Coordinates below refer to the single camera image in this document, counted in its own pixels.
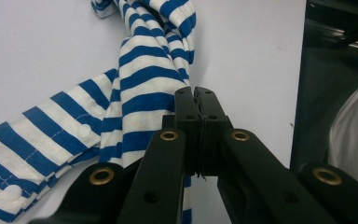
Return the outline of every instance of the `striped cloth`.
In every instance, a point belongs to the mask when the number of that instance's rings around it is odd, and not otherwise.
[[[0,218],[15,220],[75,164],[99,157],[127,167],[143,157],[173,94],[188,86],[195,10],[188,0],[92,0],[117,9],[128,31],[119,66],[0,124]],[[183,222],[191,222],[186,199]]]

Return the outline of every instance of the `white table surface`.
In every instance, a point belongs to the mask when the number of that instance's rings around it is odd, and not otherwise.
[[[193,87],[213,90],[237,128],[290,162],[306,0],[199,0]],[[0,123],[117,66],[125,37],[117,13],[98,19],[89,0],[0,1]],[[15,223],[54,213],[88,164],[65,174]],[[230,223],[216,178],[193,178],[194,223]]]

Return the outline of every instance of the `black metal frame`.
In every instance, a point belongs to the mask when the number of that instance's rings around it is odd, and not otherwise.
[[[358,183],[342,171],[306,164],[297,179],[253,133],[232,128],[210,90],[183,88],[175,103],[142,160],[92,165],[52,217],[31,223],[181,223],[184,179],[195,174],[218,176],[232,223],[358,223]]]

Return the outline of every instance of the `brass insert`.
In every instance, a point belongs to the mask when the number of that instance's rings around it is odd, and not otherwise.
[[[231,137],[237,141],[242,141],[242,142],[247,141],[250,138],[247,133],[240,132],[240,131],[232,133]]]
[[[163,132],[159,135],[160,138],[164,139],[165,141],[173,141],[176,138],[179,137],[179,135],[176,132],[167,131]]]
[[[114,176],[115,173],[112,169],[109,167],[102,167],[92,172],[92,174],[89,176],[89,182],[93,185],[104,185],[109,183]]]
[[[341,177],[329,169],[317,167],[313,169],[312,173],[318,180],[324,182],[325,184],[333,186],[342,184]]]

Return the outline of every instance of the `blue and white striped fabric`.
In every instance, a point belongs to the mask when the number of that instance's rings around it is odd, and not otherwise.
[[[26,211],[73,165],[99,157],[124,167],[143,157],[173,93],[188,85],[195,10],[188,0],[92,0],[120,10],[129,36],[119,67],[62,91],[0,124],[0,218]],[[184,223],[191,222],[185,197]]]

